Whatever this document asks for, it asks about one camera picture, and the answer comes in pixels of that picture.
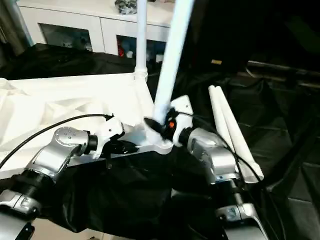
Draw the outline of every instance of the black cable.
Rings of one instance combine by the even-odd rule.
[[[76,119],[83,119],[83,118],[89,118],[89,117],[104,117],[106,120],[108,120],[110,118],[109,115],[105,115],[105,114],[85,114],[85,115],[80,115],[80,116],[75,116],[75,117],[71,117],[68,118],[66,120],[57,122],[51,126],[48,126],[38,132],[36,132],[35,134],[31,135],[30,137],[28,137],[26,140],[24,140],[22,143],[20,143],[18,146],[16,146],[7,156],[5,156],[5,158],[2,160],[2,162],[0,163],[0,169],[5,165],[5,163],[19,150],[21,149],[24,145],[26,145],[28,142],[30,142],[32,139],[34,139],[35,137],[39,136],[40,134],[43,134],[44,132],[53,129],[61,124],[65,124],[67,122],[76,120]]]
[[[250,164],[249,164],[247,161],[245,161],[242,157],[240,157],[238,154],[236,154],[235,152],[232,151],[232,149],[231,149],[231,147],[229,146],[229,144],[227,143],[227,141],[217,132],[216,129],[214,129],[214,128],[211,126],[211,124],[210,124],[209,122],[205,121],[201,116],[198,116],[198,115],[193,115],[193,114],[186,113],[186,112],[177,112],[177,113],[183,114],[183,115],[186,115],[186,116],[189,116],[189,117],[192,117],[192,118],[198,120],[199,122],[201,122],[202,124],[204,124],[205,126],[207,126],[209,129],[211,129],[211,130],[224,142],[224,144],[226,145],[226,149],[228,149],[228,150],[233,154],[233,156],[234,156],[234,158],[235,158],[236,165],[237,165],[237,167],[238,167],[238,169],[239,169],[240,178],[241,178],[241,180],[242,180],[242,182],[244,183],[245,186],[246,186],[247,184],[246,184],[245,179],[244,179],[244,177],[243,177],[243,174],[242,174],[242,171],[241,171],[241,168],[240,168],[240,165],[239,165],[239,160],[241,160],[245,165],[248,166],[248,168],[249,168],[250,171],[253,173],[254,177],[257,179],[257,181],[258,181],[259,183],[262,182],[262,180],[260,179],[259,175],[258,175],[258,174],[256,173],[256,171],[250,166]],[[271,196],[268,194],[268,191],[267,191],[265,188],[264,188],[264,190],[265,190],[265,193],[268,195],[268,197],[271,199]],[[250,191],[249,191],[248,189],[247,189],[247,191],[248,191],[251,199],[255,202],[255,199],[254,199],[253,196],[250,194]],[[275,209],[275,211],[276,211],[276,213],[277,213],[277,218],[278,218],[278,220],[279,220],[279,222],[280,222],[280,225],[281,225],[281,231],[282,231],[283,239],[286,240],[286,239],[287,239],[287,236],[286,236],[286,232],[285,232],[284,223],[283,223],[282,218],[281,218],[281,216],[280,216],[280,213],[279,213],[279,211],[278,211],[278,209],[277,209],[277,206],[276,206],[275,204],[273,204],[273,206],[274,206],[274,209]],[[272,227],[272,225],[271,225],[271,223],[268,221],[267,217],[264,216],[264,218],[265,218],[264,220],[267,222],[267,224],[269,225],[270,229],[272,230],[274,236],[279,240],[279,237],[278,237],[275,229]]]
[[[198,232],[197,230],[195,230],[193,227],[190,226],[190,224],[188,224],[188,228],[194,233],[196,234],[199,238],[203,239],[203,240],[209,240],[209,238],[207,238],[206,236],[202,235],[200,232]]]

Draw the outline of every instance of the black fabric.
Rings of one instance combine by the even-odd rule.
[[[132,60],[104,53],[37,44],[0,69],[0,77],[130,73],[134,66]],[[158,78],[157,71],[149,73],[147,84],[153,98]],[[213,123],[210,85],[222,87],[265,174],[263,183],[252,188],[252,195],[270,239],[277,238],[269,224],[278,236],[282,232],[278,214],[286,239],[319,239],[319,89],[181,70],[172,98],[188,95],[194,113]],[[6,184],[0,181],[2,188]],[[211,201],[219,196],[210,195],[202,169],[183,148],[174,148],[168,155],[148,152],[69,167],[54,191],[43,217],[74,232],[91,228],[138,240],[200,239],[191,237],[192,227],[219,239],[214,235],[219,223]]]

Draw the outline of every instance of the white tube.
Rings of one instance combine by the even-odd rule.
[[[224,113],[220,106],[219,93],[217,92],[215,86],[213,85],[209,86],[209,95],[211,100],[211,106],[212,106],[216,131],[228,143],[232,151],[235,152],[234,145],[230,138],[227,123],[225,121]]]
[[[153,118],[164,124],[195,0],[177,0],[154,102]]]
[[[137,1],[136,66],[134,72],[147,80],[147,0]]]
[[[217,86],[215,90],[216,90],[215,93],[219,94],[219,103],[223,111],[224,120],[228,127],[228,131],[229,131],[236,154],[238,154],[241,158],[243,158],[246,162],[248,162],[250,166],[253,168],[253,170],[257,173],[257,175],[260,177],[260,179],[263,179],[264,174],[261,171],[260,166],[255,162],[254,158],[252,157],[252,154],[249,150],[247,142],[244,136],[242,135],[242,132],[239,128],[239,125],[235,119],[234,114],[231,111],[231,108],[224,95],[224,92],[219,86]],[[254,177],[251,170],[246,165],[241,164],[240,167],[243,173],[243,177],[247,183],[256,183],[258,181]]]
[[[154,102],[148,86],[147,55],[147,0],[137,1],[137,38],[136,38],[136,66],[134,69],[134,86],[139,101],[141,122],[144,117],[151,117]]]

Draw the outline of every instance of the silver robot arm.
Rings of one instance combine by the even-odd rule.
[[[87,131],[57,129],[51,142],[32,158],[23,173],[12,176],[12,187],[0,194],[0,240],[31,239],[35,230],[31,223],[71,157],[89,154],[97,146],[98,137]]]
[[[215,133],[202,128],[175,127],[177,114],[170,110],[164,125],[145,118],[146,124],[167,140],[177,136],[177,146],[184,146],[202,165],[215,201],[215,215],[221,221],[228,240],[269,240],[252,203],[245,202],[236,159]]]

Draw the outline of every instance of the white rod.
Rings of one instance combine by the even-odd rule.
[[[229,130],[227,127],[227,123],[225,121],[224,113],[222,111],[220,101],[219,101],[219,93],[217,92],[215,86],[209,86],[209,95],[211,100],[212,112],[214,116],[214,122],[216,131],[223,137],[223,139],[228,143],[231,150],[235,152],[234,145],[231,141],[231,137],[229,134]]]
[[[135,72],[147,77],[147,0],[137,1],[137,37]]]
[[[236,154],[238,154],[241,158],[243,158],[246,162],[248,162],[248,164],[250,164],[250,166],[254,169],[254,171],[260,177],[260,179],[263,179],[264,174],[261,171],[260,166],[256,163],[256,161],[252,157],[252,154],[249,150],[247,142],[244,136],[242,135],[242,132],[239,128],[236,118],[231,111],[229,103],[221,87],[217,86],[215,88],[215,93],[219,94],[219,103],[223,111],[224,120],[228,127],[228,131],[229,131],[231,141],[233,143]],[[258,181],[254,177],[251,170],[246,165],[241,164],[241,169],[242,169],[243,177],[247,183],[256,183]]]
[[[166,43],[163,64],[154,102],[153,119],[163,124],[171,102],[182,49],[195,0],[175,2],[171,28]]]

